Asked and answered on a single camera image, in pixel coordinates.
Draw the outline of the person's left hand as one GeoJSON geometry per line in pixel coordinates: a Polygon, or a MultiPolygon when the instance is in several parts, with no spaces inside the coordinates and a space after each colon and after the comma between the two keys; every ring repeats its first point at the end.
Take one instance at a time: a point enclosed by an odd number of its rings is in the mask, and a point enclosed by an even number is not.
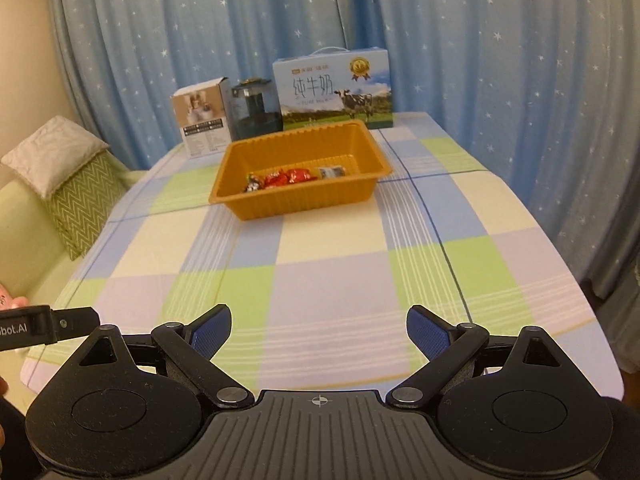
{"type": "Polygon", "coordinates": [[[29,305],[28,299],[24,296],[12,296],[6,286],[0,285],[0,310],[12,310],[24,308],[29,305]]]}

